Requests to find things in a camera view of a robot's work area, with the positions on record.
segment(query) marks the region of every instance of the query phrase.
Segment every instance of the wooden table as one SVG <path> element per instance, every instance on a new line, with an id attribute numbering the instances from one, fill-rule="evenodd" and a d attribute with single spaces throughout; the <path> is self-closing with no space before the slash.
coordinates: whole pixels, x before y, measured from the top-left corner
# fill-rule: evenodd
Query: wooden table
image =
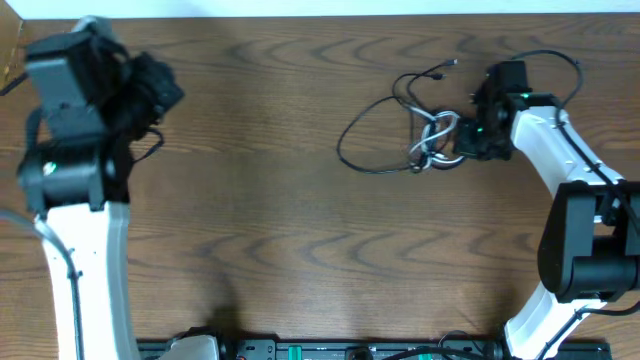
<path id="1" fill-rule="evenodd" d="M 30 22 L 23 42 L 70 22 Z M 601 158 L 640 178 L 640 15 L 424 16 L 115 21 L 132 52 L 173 66 L 187 97 L 161 126 L 167 145 L 130 178 L 129 282 L 135 332 L 190 326 L 283 338 L 496 334 L 539 281 L 536 249 L 551 197 L 522 154 L 449 172 L 369 176 L 342 165 L 340 132 L 400 73 L 446 58 L 427 104 L 472 115 L 487 66 L 553 48 L 582 62 L 569 106 Z M 563 96 L 571 69 L 529 62 L 532 86 Z M 24 209 L 15 169 L 26 84 L 0 99 L 2 206 Z M 345 143 L 354 161 L 401 156 L 406 113 L 388 105 Z M 152 139 L 134 145 L 137 154 Z M 55 358 L 40 244 L 0 224 L 0 357 Z M 628 294 L 611 308 L 628 306 Z M 590 317 L 575 333 L 637 358 L 640 317 Z"/>

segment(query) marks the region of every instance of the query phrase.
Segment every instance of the cable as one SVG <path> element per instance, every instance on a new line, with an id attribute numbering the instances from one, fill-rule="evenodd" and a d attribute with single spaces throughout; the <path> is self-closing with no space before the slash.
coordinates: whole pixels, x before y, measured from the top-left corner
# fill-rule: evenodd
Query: cable
<path id="1" fill-rule="evenodd" d="M 149 148 L 149 150 L 147 150 L 147 152 L 142 155 L 142 157 L 140 157 L 139 159 L 134 160 L 134 163 L 140 162 L 146 158 L 148 158 L 149 156 L 153 155 L 156 151 L 160 150 L 160 148 L 164 145 L 164 135 L 162 135 L 162 133 L 160 132 L 160 130 L 158 129 L 154 129 L 154 128 L 149 128 L 147 129 L 148 132 L 156 135 L 158 137 L 158 142 L 156 142 L 152 147 Z"/>
<path id="2" fill-rule="evenodd" d="M 44 232 L 36 228 L 31 221 L 14 213 L 10 210 L 0 209 L 0 219 L 9 220 L 16 225 L 21 226 L 25 230 L 31 232 L 37 238 L 43 242 L 49 243 L 60 254 L 60 257 L 67 265 L 67 278 L 71 282 L 71 303 L 73 306 L 73 327 L 75 330 L 75 343 L 76 343 L 76 359 L 84 360 L 84 342 L 82 338 L 82 317 L 80 312 L 80 292 L 78 290 L 78 278 L 82 273 L 76 271 L 76 267 L 71 259 L 71 254 L 65 248 L 64 244 L 53 232 L 53 230 L 47 226 L 44 221 L 40 222 Z"/>
<path id="3" fill-rule="evenodd" d="M 466 336 L 469 339 L 469 341 L 471 341 L 471 343 L 473 344 L 473 347 L 475 347 L 479 353 L 481 354 L 483 353 L 482 348 L 480 348 L 480 346 L 478 346 L 478 344 L 475 341 L 473 341 L 473 338 L 471 337 L 471 335 L 469 335 L 469 333 L 467 333 L 466 331 L 462 331 L 462 330 L 451 330 L 448 333 L 444 334 L 444 336 L 440 339 L 440 341 L 438 341 L 438 347 L 444 348 L 444 343 L 446 342 L 446 338 L 455 334 L 461 334 Z"/>
<path id="4" fill-rule="evenodd" d="M 342 141 L 344 140 L 344 137 L 347 135 L 349 130 L 351 130 L 353 125 L 355 125 L 358 121 L 360 121 L 360 119 L 362 119 L 369 111 L 371 111 L 371 109 L 375 108 L 376 106 L 382 104 L 385 101 L 389 101 L 389 100 L 392 100 L 392 99 L 396 99 L 397 100 L 397 97 L 396 96 L 387 96 L 386 98 L 382 98 L 382 99 L 374 102 L 373 104 L 367 106 L 367 108 L 362 110 L 362 112 L 360 112 L 360 114 L 358 114 L 358 116 L 356 116 L 351 121 L 351 123 L 347 126 L 347 128 L 344 129 L 344 131 L 342 132 L 342 135 L 340 135 L 340 138 L 338 139 L 338 145 L 336 146 L 336 152 L 338 153 L 338 158 L 340 159 L 340 161 L 342 161 L 342 163 L 344 163 L 345 165 L 347 165 L 348 167 L 350 167 L 353 170 L 356 170 L 358 172 L 365 173 L 365 174 L 391 174 L 391 173 L 396 173 L 396 172 L 400 172 L 400 171 L 411 169 L 410 165 L 391 167 L 391 168 L 382 169 L 382 170 L 367 169 L 367 168 L 364 168 L 362 166 L 355 165 L 354 163 L 350 162 L 349 160 L 347 160 L 342 155 Z"/>
<path id="5" fill-rule="evenodd" d="M 336 152 L 340 161 L 347 165 L 349 168 L 365 174 L 389 174 L 405 170 L 411 170 L 415 173 L 418 173 L 429 168 L 435 168 L 438 170 L 450 170 L 462 164 L 465 159 L 464 157 L 460 156 L 452 160 L 442 153 L 442 150 L 446 147 L 451 138 L 451 131 L 454 130 L 457 120 L 458 118 L 460 118 L 460 116 L 453 111 L 442 111 L 435 113 L 434 111 L 427 109 L 427 107 L 417 98 L 417 96 L 411 89 L 412 84 L 417 79 L 423 77 L 428 77 L 432 80 L 443 79 L 445 77 L 444 74 L 433 73 L 433 71 L 441 67 L 452 66 L 455 64 L 457 64 L 457 60 L 446 60 L 422 73 L 406 73 L 398 76 L 391 86 L 392 95 L 382 98 L 366 107 L 351 121 L 347 128 L 342 132 L 336 146 Z M 398 89 L 400 81 L 404 78 L 409 77 L 411 77 L 411 79 L 405 85 L 404 90 L 406 95 L 402 95 L 400 94 Z M 376 106 L 392 99 L 396 100 L 396 102 L 400 106 L 402 106 L 409 112 L 409 142 L 412 145 L 410 145 L 410 150 L 408 152 L 407 163 L 404 165 L 396 165 L 387 168 L 371 169 L 356 165 L 347 160 L 342 154 L 342 142 L 344 140 L 344 137 L 358 121 L 360 121 L 366 114 L 369 113 L 369 111 L 371 111 Z M 425 125 L 420 140 L 414 144 L 415 116 L 422 118 L 425 121 Z M 451 120 L 446 124 L 446 128 L 442 130 L 442 123 L 447 122 L 449 118 L 451 118 Z M 438 146 L 438 140 L 440 138 L 443 138 L 444 142 L 440 146 Z"/>
<path id="6" fill-rule="evenodd" d="M 0 89 L 0 96 L 5 96 L 8 93 L 10 93 L 13 89 L 17 88 L 18 85 L 22 84 L 25 80 L 27 80 L 28 77 L 29 77 L 29 74 L 27 74 L 26 72 L 23 72 L 22 74 L 18 75 L 18 77 L 11 80 L 11 82 L 8 83 L 7 86 Z"/>
<path id="7" fill-rule="evenodd" d="M 431 347 L 431 346 L 420 346 L 413 350 L 403 351 L 401 353 L 391 355 L 389 357 L 383 358 L 382 360 L 402 360 L 402 359 L 410 358 L 412 356 L 427 355 L 427 354 L 451 355 L 451 356 L 457 356 L 460 359 L 486 360 L 486 358 L 482 355 L 472 354 L 467 351 L 455 350 L 455 349 L 443 349 L 440 347 Z"/>
<path id="8" fill-rule="evenodd" d="M 638 311 L 640 311 L 640 301 L 637 302 L 632 307 L 625 310 L 601 310 L 601 309 L 589 309 L 589 308 L 582 308 L 582 309 L 576 310 L 573 316 L 571 317 L 571 319 L 569 319 L 569 321 L 567 321 L 567 323 L 560 328 L 560 330 L 553 336 L 553 338 L 551 338 L 551 340 L 545 344 L 544 348 L 542 348 L 542 351 L 540 352 L 540 355 L 538 355 L 536 360 L 544 360 L 544 357 L 545 355 L 547 355 L 547 352 L 549 351 L 549 349 L 551 349 L 555 343 L 560 341 L 560 339 L 564 336 L 564 334 L 567 331 L 569 331 L 569 329 L 573 326 L 573 324 L 576 321 L 582 320 L 582 315 L 584 314 L 594 314 L 594 315 L 604 315 L 604 316 L 628 316 L 628 315 L 635 314 Z"/>
<path id="9" fill-rule="evenodd" d="M 618 187 L 615 186 L 615 184 L 613 184 L 611 179 L 609 179 L 609 177 L 607 177 L 602 172 L 602 170 L 600 170 L 600 164 L 595 164 L 589 158 L 589 156 L 587 156 L 587 154 L 585 154 L 584 151 L 582 151 L 582 149 L 575 143 L 575 141 L 571 138 L 569 133 L 567 133 L 567 130 L 564 128 L 564 126 L 567 123 L 560 120 L 560 113 L 562 112 L 562 110 L 564 110 L 564 108 L 567 106 L 569 101 L 571 101 L 571 99 L 573 99 L 576 96 L 576 94 L 578 94 L 578 92 L 582 88 L 582 84 L 584 83 L 584 75 L 582 73 L 582 68 L 580 67 L 580 63 L 578 61 L 570 58 L 569 56 L 559 52 L 559 51 L 546 50 L 546 49 L 527 51 L 527 52 L 524 52 L 524 53 L 520 53 L 518 55 L 513 56 L 511 58 L 511 60 L 522 59 L 524 57 L 533 56 L 533 55 L 553 55 L 553 56 L 557 56 L 557 57 L 565 60 L 569 64 L 571 64 L 571 66 L 576 71 L 576 74 L 578 76 L 578 80 L 576 82 L 575 88 L 571 91 L 571 93 L 569 93 L 569 95 L 567 96 L 566 99 L 564 99 L 564 101 L 562 101 L 558 106 L 556 106 L 556 113 L 555 113 L 556 126 L 557 126 L 558 130 L 560 130 L 560 133 L 562 133 L 562 136 L 565 138 L 565 140 L 569 143 L 569 145 L 571 145 L 571 147 L 576 151 L 576 153 L 578 153 L 578 155 L 582 158 L 582 160 L 585 162 L 585 164 L 587 164 L 589 169 L 591 169 L 591 171 L 593 171 L 596 175 L 598 175 L 598 177 L 600 179 L 602 179 L 602 181 L 607 186 L 607 189 L 611 193 L 613 193 L 613 195 L 618 199 L 618 201 L 620 201 L 620 206 L 622 206 L 624 211 L 627 213 L 627 217 L 629 218 L 629 221 L 633 225 L 633 228 L 636 231 L 636 234 L 640 234 L 640 224 L 639 224 L 640 220 L 638 219 L 638 216 L 636 215 L 635 210 L 631 207 L 631 205 L 627 201 L 627 199 L 624 196 L 624 194 L 620 191 L 620 189 L 618 189 Z"/>

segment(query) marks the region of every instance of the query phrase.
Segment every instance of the green led light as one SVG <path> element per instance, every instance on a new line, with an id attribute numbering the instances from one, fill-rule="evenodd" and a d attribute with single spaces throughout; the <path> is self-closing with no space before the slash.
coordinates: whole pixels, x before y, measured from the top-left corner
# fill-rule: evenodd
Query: green led light
<path id="1" fill-rule="evenodd" d="M 42 173 L 44 174 L 44 176 L 51 175 L 54 171 L 56 171 L 57 167 L 58 165 L 56 163 L 48 162 L 42 167 Z"/>

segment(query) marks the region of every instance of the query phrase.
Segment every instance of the black cable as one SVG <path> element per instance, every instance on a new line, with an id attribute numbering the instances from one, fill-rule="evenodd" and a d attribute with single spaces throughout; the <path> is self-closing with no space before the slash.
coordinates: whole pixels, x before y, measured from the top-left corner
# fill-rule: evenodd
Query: black cable
<path id="1" fill-rule="evenodd" d="M 410 358 L 412 356 L 427 355 L 427 354 L 451 355 L 451 356 L 457 356 L 458 358 L 461 358 L 461 359 L 470 359 L 470 360 L 486 360 L 486 358 L 483 355 L 476 355 L 463 350 L 443 349 L 440 347 L 431 347 L 431 346 L 420 346 L 414 350 L 403 351 L 401 353 L 386 357 L 382 360 L 402 360 L 402 359 Z"/>
<path id="2" fill-rule="evenodd" d="M 640 311 L 640 301 L 637 302 L 632 307 L 625 310 L 600 310 L 600 309 L 589 309 L 589 308 L 582 308 L 582 309 L 576 310 L 573 316 L 571 316 L 571 319 L 569 319 L 569 321 L 567 321 L 567 323 L 560 328 L 560 330 L 553 336 L 553 338 L 551 338 L 551 340 L 544 345 L 544 348 L 542 348 L 542 351 L 540 352 L 540 355 L 538 355 L 536 360 L 544 360 L 544 357 L 545 355 L 547 355 L 547 352 L 549 351 L 549 349 L 551 349 L 555 343 L 560 341 L 560 339 L 564 336 L 564 334 L 567 331 L 569 331 L 571 326 L 573 326 L 573 324 L 576 321 L 582 320 L 582 315 L 584 314 L 594 314 L 594 315 L 604 315 L 604 316 L 628 316 L 628 315 L 635 314 L 638 311 Z"/>
<path id="3" fill-rule="evenodd" d="M 358 114 L 358 116 L 356 116 L 355 119 L 353 119 L 351 121 L 349 126 L 347 126 L 347 128 L 344 129 L 344 131 L 342 132 L 342 135 L 340 135 L 340 138 L 338 139 L 338 144 L 336 146 L 336 152 L 338 153 L 338 158 L 340 159 L 340 161 L 342 161 L 342 163 L 344 163 L 345 165 L 347 165 L 348 167 L 350 167 L 353 170 L 356 170 L 358 172 L 365 173 L 365 174 L 391 174 L 391 173 L 396 173 L 396 172 L 400 172 L 400 171 L 405 171 L 405 170 L 411 169 L 410 165 L 391 167 L 391 168 L 382 169 L 382 170 L 367 169 L 365 167 L 362 167 L 362 166 L 359 166 L 359 165 L 356 165 L 356 164 L 350 162 L 349 160 L 347 160 L 342 155 L 342 140 L 344 140 L 344 137 L 347 135 L 349 130 L 351 130 L 353 125 L 355 125 L 358 121 L 360 121 L 369 111 L 371 111 L 371 109 L 375 108 L 376 106 L 382 104 L 385 101 L 389 101 L 389 100 L 392 100 L 392 99 L 397 100 L 396 96 L 387 96 L 386 98 L 382 98 L 382 99 L 374 102 L 373 104 L 367 106 L 367 108 L 362 110 L 362 112 L 360 112 L 360 114 Z"/>
<path id="4" fill-rule="evenodd" d="M 26 72 L 23 72 L 22 74 L 18 75 L 18 77 L 11 80 L 11 82 L 8 83 L 7 86 L 0 89 L 0 96 L 5 96 L 8 93 L 10 93 L 13 89 L 17 88 L 18 85 L 22 84 L 25 80 L 27 80 L 28 77 L 29 77 L 29 74 L 27 74 Z"/>
<path id="5" fill-rule="evenodd" d="M 473 344 L 473 347 L 476 348 L 476 350 L 478 350 L 478 352 L 480 354 L 483 353 L 482 349 L 480 348 L 480 346 L 478 346 L 478 344 L 473 341 L 473 338 L 471 337 L 471 335 L 469 335 L 469 333 L 467 333 L 466 331 L 462 331 L 462 330 L 451 330 L 448 333 L 444 334 L 444 336 L 440 339 L 440 341 L 438 341 L 438 347 L 439 348 L 444 348 L 444 343 L 447 341 L 446 339 L 451 336 L 451 335 L 455 335 L 455 334 L 461 334 L 466 336 L 469 341 L 471 341 L 471 343 Z M 450 357 L 448 357 L 447 355 L 442 355 L 443 358 L 447 359 L 447 360 L 452 360 Z"/>
<path id="6" fill-rule="evenodd" d="M 13 222 L 16 225 L 21 226 L 23 229 L 29 231 L 43 242 L 49 243 L 60 254 L 60 257 L 67 265 L 67 278 L 71 282 L 71 303 L 73 306 L 73 327 L 75 330 L 75 343 L 76 343 L 76 359 L 84 360 L 84 342 L 82 338 L 82 317 L 80 312 L 80 292 L 78 290 L 78 278 L 82 275 L 82 272 L 78 273 L 76 267 L 71 259 L 71 254 L 65 248 L 64 244 L 58 238 L 58 236 L 50 228 L 46 228 L 46 233 L 36 228 L 33 223 L 17 213 L 0 209 L 0 219 L 6 219 Z"/>
<path id="7" fill-rule="evenodd" d="M 571 93 L 569 93 L 569 95 L 567 96 L 566 99 L 564 99 L 564 101 L 562 101 L 558 106 L 556 106 L 556 113 L 555 113 L 556 126 L 557 126 L 558 130 L 560 130 L 560 133 L 565 138 L 565 140 L 569 143 L 569 145 L 571 145 L 571 147 L 576 151 L 576 153 L 578 153 L 578 155 L 580 156 L 580 158 L 582 158 L 582 160 L 585 162 L 585 164 L 587 164 L 589 169 L 591 169 L 591 171 L 593 171 L 596 175 L 598 175 L 598 177 L 600 179 L 602 179 L 602 181 L 607 186 L 607 189 L 611 193 L 613 193 L 613 195 L 618 199 L 618 201 L 620 201 L 620 206 L 622 206 L 624 211 L 627 213 L 627 217 L 629 218 L 629 221 L 633 225 L 633 228 L 636 231 L 636 234 L 640 234 L 640 224 L 639 224 L 640 220 L 638 219 L 638 216 L 636 215 L 635 210 L 631 207 L 631 205 L 627 201 L 627 198 L 620 191 L 620 189 L 618 189 L 613 184 L 611 179 L 609 179 L 602 172 L 602 170 L 600 170 L 600 168 L 599 168 L 600 165 L 599 164 L 595 164 L 593 161 L 591 161 L 589 156 L 587 156 L 587 154 L 585 154 L 584 151 L 582 151 L 582 149 L 575 143 L 575 141 L 567 133 L 567 130 L 564 128 L 566 123 L 562 122 L 560 120 L 560 112 L 562 110 L 564 110 L 564 108 L 567 106 L 569 101 L 571 101 L 571 99 L 573 99 L 576 96 L 576 94 L 582 88 L 582 84 L 584 83 L 584 75 L 582 73 L 582 68 L 580 67 L 580 63 L 578 63 L 576 60 L 570 58 L 569 56 L 567 56 L 567 55 L 565 55 L 565 54 L 563 54 L 563 53 L 561 53 L 559 51 L 546 50 L 546 49 L 524 52 L 524 53 L 521 53 L 521 54 L 513 56 L 511 58 L 511 60 L 522 59 L 524 57 L 532 56 L 532 55 L 553 55 L 553 56 L 557 56 L 557 57 L 565 60 L 569 64 L 571 64 L 571 66 L 576 71 L 576 74 L 578 76 L 578 80 L 576 82 L 575 88 L 573 89 L 573 91 L 571 91 Z"/>
<path id="8" fill-rule="evenodd" d="M 451 65 L 455 65 L 457 63 L 456 60 L 446 60 L 426 71 L 423 71 L 422 73 L 406 73 L 406 74 L 402 74 L 400 76 L 398 76 L 392 86 L 391 86 L 391 96 L 382 98 L 376 102 L 374 102 L 373 104 L 369 105 L 367 108 L 365 108 L 362 112 L 360 112 L 352 121 L 351 123 L 347 126 L 347 128 L 342 132 L 342 134 L 340 135 L 340 138 L 338 139 L 338 144 L 336 146 L 336 152 L 338 154 L 338 158 L 340 159 L 340 161 L 342 163 L 344 163 L 345 165 L 347 165 L 349 168 L 356 170 L 358 172 L 361 173 L 365 173 L 365 174 L 390 174 L 390 173 L 397 173 L 400 171 L 405 171 L 405 170 L 411 170 L 415 173 L 421 172 L 425 166 L 427 165 L 427 162 L 429 161 L 429 157 L 434 156 L 436 153 L 440 153 L 442 151 L 442 149 L 448 144 L 449 139 L 451 138 L 451 133 L 447 133 L 446 134 L 446 138 L 444 143 L 439 146 L 437 146 L 438 143 L 438 139 L 434 139 L 434 141 L 429 141 L 429 143 L 427 144 L 427 148 L 429 149 L 428 152 L 422 151 L 420 153 L 420 155 L 417 158 L 412 159 L 412 156 L 409 155 L 408 157 L 408 161 L 406 165 L 398 165 L 398 166 L 393 166 L 393 167 L 389 167 L 389 168 L 382 168 L 382 169 L 371 169 L 371 168 L 365 168 L 359 165 L 355 165 L 354 163 L 350 162 L 349 160 L 347 160 L 344 155 L 342 154 L 342 142 L 344 140 L 344 137 L 346 136 L 346 134 L 351 130 L 351 128 L 358 122 L 360 121 L 369 111 L 371 111 L 373 108 L 375 108 L 376 106 L 380 105 L 381 103 L 384 103 L 386 101 L 389 100 L 396 100 L 396 102 L 402 106 L 403 108 L 405 108 L 406 110 L 408 110 L 409 112 L 409 143 L 412 144 L 414 142 L 414 127 L 415 127 L 415 118 L 414 118 L 414 113 L 415 113 L 415 108 L 422 110 L 426 113 L 431 113 L 431 111 L 429 109 L 427 109 L 427 107 L 418 99 L 418 97 L 415 95 L 415 93 L 411 90 L 411 85 L 420 78 L 423 77 L 428 77 L 431 78 L 433 80 L 440 80 L 444 78 L 443 74 L 439 74 L 439 73 L 432 73 L 433 71 L 444 67 L 444 66 L 451 66 Z M 400 83 L 400 81 L 404 78 L 407 77 L 411 77 L 411 79 L 407 82 L 407 84 L 405 85 L 405 92 L 406 92 L 406 97 L 401 95 L 398 91 L 398 84 Z M 425 116 L 420 116 L 423 120 L 428 121 L 433 123 L 432 120 L 426 118 Z M 436 133 L 436 126 L 435 123 L 432 124 L 433 126 L 430 128 L 430 135 L 433 135 Z M 457 161 L 456 163 L 453 164 L 441 164 L 438 162 L 432 162 L 431 167 L 438 169 L 438 170 L 450 170 L 453 169 L 457 166 L 459 166 L 462 162 L 464 162 L 464 159 L 461 159 L 460 161 Z"/>
<path id="9" fill-rule="evenodd" d="M 148 158 L 149 156 L 153 155 L 156 151 L 160 150 L 160 148 L 164 145 L 164 135 L 162 135 L 162 133 L 160 132 L 160 130 L 158 129 L 154 129 L 154 128 L 149 128 L 147 129 L 147 132 L 150 132 L 154 135 L 156 135 L 158 137 L 158 141 L 149 148 L 149 150 L 147 150 L 147 152 L 142 155 L 142 157 L 140 157 L 139 159 L 134 160 L 134 163 L 140 162 L 146 158 Z"/>

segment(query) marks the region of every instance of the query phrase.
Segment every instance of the white wall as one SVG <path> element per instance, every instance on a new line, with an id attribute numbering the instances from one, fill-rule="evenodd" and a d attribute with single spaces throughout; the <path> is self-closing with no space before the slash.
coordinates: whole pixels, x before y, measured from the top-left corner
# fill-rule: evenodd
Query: white wall
<path id="1" fill-rule="evenodd" d="M 640 0 L 7 0 L 23 19 L 640 12 Z"/>

